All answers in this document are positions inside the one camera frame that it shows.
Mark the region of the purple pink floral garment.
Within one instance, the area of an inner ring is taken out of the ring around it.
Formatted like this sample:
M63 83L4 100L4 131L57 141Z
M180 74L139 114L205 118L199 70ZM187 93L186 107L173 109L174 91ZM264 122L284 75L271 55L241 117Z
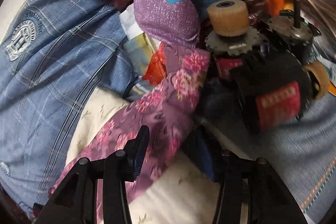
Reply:
M118 110L94 139L63 170L67 174L78 159L106 158L134 139L141 126L150 138L141 174L126 184L131 203L173 164L181 144L191 132L191 116L199 102L209 68L210 54L198 48L164 46L166 77L140 99Z

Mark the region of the cream patterned blanket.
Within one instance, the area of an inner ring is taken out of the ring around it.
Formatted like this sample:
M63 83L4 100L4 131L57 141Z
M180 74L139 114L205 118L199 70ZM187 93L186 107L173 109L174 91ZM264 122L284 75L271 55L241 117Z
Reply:
M95 88L80 116L67 153L69 164L100 128L128 102L111 90ZM182 152L163 175L130 205L133 223L212 223L219 185Z

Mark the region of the white colourful paper package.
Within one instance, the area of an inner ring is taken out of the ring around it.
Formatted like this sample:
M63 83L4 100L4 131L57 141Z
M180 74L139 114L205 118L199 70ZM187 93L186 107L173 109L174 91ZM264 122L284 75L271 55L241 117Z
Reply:
M135 71L144 76L151 57L159 49L161 42L141 30L135 20L133 3L119 15L119 18L127 37L123 49L129 55Z

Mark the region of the blue plaid pillow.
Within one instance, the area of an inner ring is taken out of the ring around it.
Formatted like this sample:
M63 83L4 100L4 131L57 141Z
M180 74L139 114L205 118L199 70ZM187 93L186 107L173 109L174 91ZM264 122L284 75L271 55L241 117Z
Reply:
M1 44L1 189L29 219L59 178L98 86L135 79L126 34L107 0L27 0Z

